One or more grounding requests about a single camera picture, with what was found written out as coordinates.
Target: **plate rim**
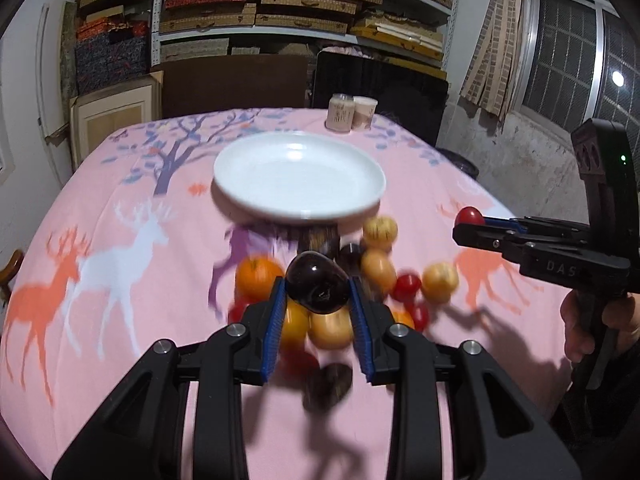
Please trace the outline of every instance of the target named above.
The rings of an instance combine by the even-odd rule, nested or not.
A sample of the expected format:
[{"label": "plate rim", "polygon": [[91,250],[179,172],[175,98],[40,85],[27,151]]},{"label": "plate rim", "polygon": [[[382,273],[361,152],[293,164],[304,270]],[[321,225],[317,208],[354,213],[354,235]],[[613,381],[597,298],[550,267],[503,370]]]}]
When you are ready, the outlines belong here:
[{"label": "plate rim", "polygon": [[[338,146],[346,146],[347,149],[353,150],[354,152],[358,153],[360,156],[363,156],[364,158],[366,158],[367,160],[369,160],[370,162],[373,163],[373,166],[375,168],[377,168],[377,170],[380,172],[380,175],[382,176],[382,185],[380,186],[380,190],[375,194],[375,199],[370,202],[367,203],[366,206],[358,206],[355,208],[351,208],[351,209],[343,209],[341,212],[336,212],[334,214],[323,214],[323,215],[317,215],[317,214],[313,214],[310,216],[303,216],[301,214],[292,214],[290,212],[286,212],[283,211],[282,209],[278,209],[278,208],[268,208],[268,207],[256,207],[254,204],[248,203],[246,200],[242,200],[239,199],[234,193],[230,192],[229,189],[227,189],[224,185],[222,185],[220,183],[220,180],[218,178],[218,172],[219,172],[219,165],[218,165],[218,161],[220,160],[220,156],[223,155],[223,153],[226,152],[226,150],[228,150],[229,148],[231,148],[233,145],[235,144],[242,144],[244,142],[251,142],[252,140],[260,137],[262,138],[263,136],[275,136],[275,137],[281,137],[281,136],[299,136],[299,137],[317,137],[319,139],[322,139],[322,141],[324,142],[328,142],[329,144],[335,144]],[[268,216],[271,217],[275,217],[275,218],[281,218],[281,219],[289,219],[289,220],[304,220],[304,221],[325,221],[325,220],[332,220],[332,219],[338,219],[338,218],[348,218],[350,216],[354,216],[358,213],[361,213],[363,211],[366,211],[367,209],[371,208],[372,206],[376,205],[378,202],[380,202],[380,200],[382,199],[382,196],[384,195],[385,191],[386,191],[386,174],[385,171],[382,169],[382,166],[380,166],[379,162],[373,158],[371,155],[369,155],[369,153],[365,152],[363,149],[354,146],[353,144],[350,144],[348,142],[345,142],[343,140],[340,139],[334,139],[333,137],[329,137],[323,134],[314,134],[311,132],[304,132],[303,130],[291,130],[288,132],[277,132],[274,130],[268,130],[266,132],[263,133],[259,133],[259,134],[252,134],[251,136],[248,137],[242,137],[241,139],[236,139],[233,142],[230,142],[228,145],[226,145],[217,155],[216,155],[216,160],[213,163],[213,180],[216,184],[216,186],[218,186],[218,188],[229,198],[231,199],[233,202],[236,202],[237,204],[241,205],[242,207],[248,209],[249,211],[252,212],[257,212],[260,214],[266,214]]]}]

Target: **human hand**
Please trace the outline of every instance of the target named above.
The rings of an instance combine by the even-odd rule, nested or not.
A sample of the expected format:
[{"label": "human hand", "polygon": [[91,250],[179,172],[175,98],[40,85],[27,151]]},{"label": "human hand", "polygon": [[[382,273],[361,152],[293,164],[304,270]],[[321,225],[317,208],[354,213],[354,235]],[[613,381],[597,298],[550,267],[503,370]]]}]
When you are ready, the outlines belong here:
[{"label": "human hand", "polygon": [[[560,316],[564,321],[564,354],[579,363],[586,354],[593,352],[593,337],[585,332],[578,320],[577,293],[569,292],[560,306]],[[620,330],[617,354],[629,350],[640,338],[640,295],[629,294],[628,298],[611,301],[602,313],[602,322],[610,328]]]}]

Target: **purple deer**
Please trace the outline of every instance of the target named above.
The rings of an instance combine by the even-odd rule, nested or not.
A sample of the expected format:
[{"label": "purple deer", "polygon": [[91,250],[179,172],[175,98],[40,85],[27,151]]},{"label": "purple deer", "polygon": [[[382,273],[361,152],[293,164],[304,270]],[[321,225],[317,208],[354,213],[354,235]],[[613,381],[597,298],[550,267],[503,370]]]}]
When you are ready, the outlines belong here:
[{"label": "purple deer", "polygon": [[276,226],[265,223],[234,225],[225,232],[225,238],[229,240],[229,256],[213,266],[209,287],[209,306],[213,308],[217,319],[222,319],[222,309],[218,303],[218,284],[227,272],[235,269],[248,256],[274,256],[280,243],[284,244],[286,251],[296,250],[295,242],[283,240],[278,236]]}]

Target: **window screen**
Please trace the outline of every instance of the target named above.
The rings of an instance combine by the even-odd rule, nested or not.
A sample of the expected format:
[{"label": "window screen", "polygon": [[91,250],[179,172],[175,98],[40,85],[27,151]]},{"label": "window screen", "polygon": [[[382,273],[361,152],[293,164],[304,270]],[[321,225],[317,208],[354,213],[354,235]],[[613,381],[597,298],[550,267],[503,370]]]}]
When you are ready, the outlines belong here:
[{"label": "window screen", "polygon": [[604,13],[604,67],[595,117],[622,123],[640,183],[640,49],[619,18]]},{"label": "window screen", "polygon": [[574,0],[540,0],[536,51],[522,104],[574,131],[584,120],[595,56],[595,10]]}]

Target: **tablecloth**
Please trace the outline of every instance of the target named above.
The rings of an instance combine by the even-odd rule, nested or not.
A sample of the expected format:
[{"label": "tablecloth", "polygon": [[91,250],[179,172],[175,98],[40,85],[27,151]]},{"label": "tablecloth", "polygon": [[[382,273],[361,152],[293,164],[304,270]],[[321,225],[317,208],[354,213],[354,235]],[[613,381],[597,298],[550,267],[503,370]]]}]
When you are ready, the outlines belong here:
[{"label": "tablecloth", "polygon": [[[460,274],[450,305],[432,312],[428,336],[451,346],[478,340],[545,415],[552,413],[568,383],[559,316],[565,290],[451,238],[463,206],[486,216],[508,218],[509,211],[391,120],[376,115],[371,130],[343,135],[327,131],[325,117],[325,110],[250,109],[138,124],[109,136],[84,161],[33,238],[0,349],[0,412],[46,475],[155,340],[181,346],[226,324],[243,257],[269,253],[286,266],[296,254],[272,224],[212,184],[220,150],[266,131],[331,136],[372,155],[388,181],[380,214],[399,225],[396,268],[420,272],[449,261]],[[358,229],[340,225],[345,239],[357,239]],[[252,478],[384,478],[391,393],[366,383],[351,350],[320,352],[319,359],[354,368],[350,395],[327,417],[307,416],[295,389],[242,388]],[[193,407],[191,394],[187,478]],[[450,476],[450,461],[445,469]]]}]

